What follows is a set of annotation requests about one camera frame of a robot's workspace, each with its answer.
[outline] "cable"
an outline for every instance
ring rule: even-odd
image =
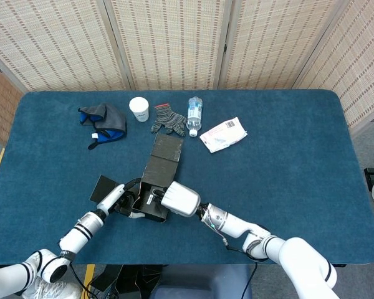
[[[72,263],[70,264],[70,268],[72,269],[72,272],[74,273],[74,276],[75,276],[77,282],[79,282],[79,284],[82,286],[82,288],[83,288],[87,293],[89,293],[90,295],[92,295],[95,299],[98,299],[98,297],[96,296],[96,294],[90,292],[90,291],[88,290],[88,288],[85,287],[85,285],[80,281],[79,277],[76,275],[76,272],[75,272],[75,269],[74,269],[74,266],[72,265]]]
[[[254,268],[254,270],[252,271],[251,276],[249,277],[249,280],[248,280],[248,282],[247,282],[247,285],[245,286],[245,289],[244,289],[244,291],[243,291],[243,293],[242,293],[241,299],[244,299],[245,292],[247,291],[247,288],[248,288],[248,286],[249,286],[249,284],[250,284],[250,282],[251,282],[251,280],[252,280],[252,277],[254,276],[254,274],[255,274],[255,272],[256,272],[256,269],[257,269],[257,262],[255,262],[255,268]]]

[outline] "table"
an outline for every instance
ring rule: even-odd
[[[150,119],[128,109],[135,96],[150,102]],[[89,201],[102,174],[118,182],[141,177],[155,135],[153,107],[171,103],[186,114],[189,97],[203,99],[200,133],[239,117],[248,135],[210,154],[199,138],[184,140],[176,180],[202,202],[288,239],[304,238],[332,263],[374,262],[374,216],[342,108],[326,90],[198,90],[33,92],[17,109],[0,167],[0,264],[33,251],[59,253],[58,240]],[[92,151],[92,127],[77,109],[113,103],[127,115],[127,136]],[[241,239],[229,238],[233,246]],[[164,223],[107,218],[75,263],[247,263],[227,251],[197,217],[169,213]]]

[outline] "white paper cup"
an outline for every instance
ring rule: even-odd
[[[129,102],[129,108],[131,109],[137,120],[141,122],[146,121],[150,116],[148,107],[148,101],[143,97],[132,98]]]

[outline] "gray knitted glove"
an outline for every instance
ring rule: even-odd
[[[180,114],[172,111],[169,104],[158,105],[155,107],[156,120],[151,127],[151,132],[156,133],[161,126],[166,129],[166,134],[171,134],[175,131],[180,136],[185,136],[185,124],[187,119]]]

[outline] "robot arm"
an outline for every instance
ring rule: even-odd
[[[262,227],[246,222],[212,204],[201,204],[195,191],[173,182],[164,194],[157,194],[162,205],[185,217],[199,215],[202,222],[223,237],[238,238],[248,232],[243,252],[253,259],[269,258],[282,266],[301,299],[338,298],[332,291],[337,282],[335,268],[301,238],[280,239]]]
[[[27,289],[39,276],[49,283],[58,281],[67,271],[79,251],[104,225],[113,205],[131,186],[115,187],[98,205],[87,212],[59,241],[61,253],[56,256],[47,249],[34,252],[25,262],[0,268],[0,298]]]

